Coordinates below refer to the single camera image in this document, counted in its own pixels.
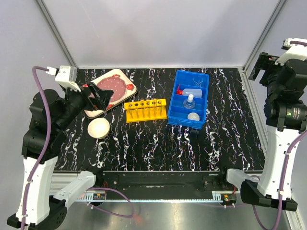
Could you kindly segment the yellow test tube rack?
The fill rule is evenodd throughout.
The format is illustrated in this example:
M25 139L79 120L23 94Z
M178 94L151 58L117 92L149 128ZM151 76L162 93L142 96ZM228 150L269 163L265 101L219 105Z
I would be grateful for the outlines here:
M124 103L124 109L126 111L126 122L132 123L132 122L144 122L144 121L151 121L151 120L167 119L166 99L162 99L162 100L163 100L163 115L162 115L162 117L159 117L159 107L158 107L158 105L157 105L156 117L154 117L153 104L152 104L153 100L151 100L151 118L148 118L146 100L145 100L145 118L142 117L142 110L141 110L140 101ZM130 114L128 112L128 105L129 104L133 105L133 107L132 107L133 118L132 119L131 119Z

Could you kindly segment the white wash bottle red cap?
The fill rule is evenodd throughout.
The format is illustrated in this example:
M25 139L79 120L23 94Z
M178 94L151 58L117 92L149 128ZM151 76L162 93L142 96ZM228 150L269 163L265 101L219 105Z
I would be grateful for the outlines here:
M192 94L195 98L201 98L204 88L190 85L179 84L175 90L175 93L182 96L189 96Z

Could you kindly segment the clear glass stoppered flask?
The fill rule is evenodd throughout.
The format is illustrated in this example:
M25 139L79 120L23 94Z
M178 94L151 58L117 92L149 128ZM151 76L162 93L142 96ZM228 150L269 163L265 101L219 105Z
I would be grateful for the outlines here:
M187 109L193 109L195 107L196 103L194 101L194 95L189 94L188 98L183 102L183 107Z

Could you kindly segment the white round lid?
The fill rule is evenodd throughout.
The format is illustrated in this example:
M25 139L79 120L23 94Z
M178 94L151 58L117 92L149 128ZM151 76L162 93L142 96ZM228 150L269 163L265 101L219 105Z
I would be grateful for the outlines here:
M188 119L193 121L200 121L200 116L197 113L192 112L188 114Z

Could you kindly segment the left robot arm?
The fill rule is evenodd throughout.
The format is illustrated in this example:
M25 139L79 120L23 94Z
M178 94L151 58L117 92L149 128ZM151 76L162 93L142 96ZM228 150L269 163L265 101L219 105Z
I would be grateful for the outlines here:
M103 186L103 171L85 166L79 177L56 195L50 195L51 178L65 130L83 110L105 109L112 90L89 83L80 91L66 90L61 98L53 89L40 90L30 105L29 130L23 138L24 185L18 211L7 224L16 229L54 230L64 221L71 204L86 190Z

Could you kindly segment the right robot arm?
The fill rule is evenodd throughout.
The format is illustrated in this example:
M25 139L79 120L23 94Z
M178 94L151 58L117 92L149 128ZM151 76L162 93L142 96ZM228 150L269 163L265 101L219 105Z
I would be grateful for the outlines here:
M296 148L307 134L307 107L300 99L307 86L307 61L293 55L281 60L278 56L260 53L249 77L260 80L267 89L264 105L268 147L259 181L239 169L228 169L218 177L224 190L240 189L245 204L296 211L292 199L291 177Z

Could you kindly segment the pink polka dot plate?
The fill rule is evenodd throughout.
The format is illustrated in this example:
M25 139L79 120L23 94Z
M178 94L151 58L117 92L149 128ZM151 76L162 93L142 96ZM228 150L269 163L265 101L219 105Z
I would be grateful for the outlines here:
M110 102L118 101L126 92L126 84L120 77L107 77L102 79L97 86L101 90L113 91Z

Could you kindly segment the strawberry pattern tray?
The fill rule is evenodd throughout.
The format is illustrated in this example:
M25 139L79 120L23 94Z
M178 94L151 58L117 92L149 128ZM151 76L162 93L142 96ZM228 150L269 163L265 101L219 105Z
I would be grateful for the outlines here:
M99 89L112 90L113 95L105 111L84 111L85 115L90 119L99 117L101 114L113 109L115 106L134 96L137 92L136 86L120 69L113 69L91 82L95 83Z

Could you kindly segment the beige ceramic mortar bowl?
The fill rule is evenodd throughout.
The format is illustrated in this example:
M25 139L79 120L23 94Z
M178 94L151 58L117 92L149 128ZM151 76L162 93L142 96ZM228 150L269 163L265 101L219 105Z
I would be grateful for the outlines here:
M89 123L87 131L91 137L103 139L109 134L110 123L105 118L96 118Z

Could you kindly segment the blue divided plastic bin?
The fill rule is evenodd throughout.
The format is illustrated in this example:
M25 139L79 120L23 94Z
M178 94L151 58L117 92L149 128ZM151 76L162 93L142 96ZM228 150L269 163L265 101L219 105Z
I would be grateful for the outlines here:
M206 121L208 74L178 70L168 109L168 124L201 130Z

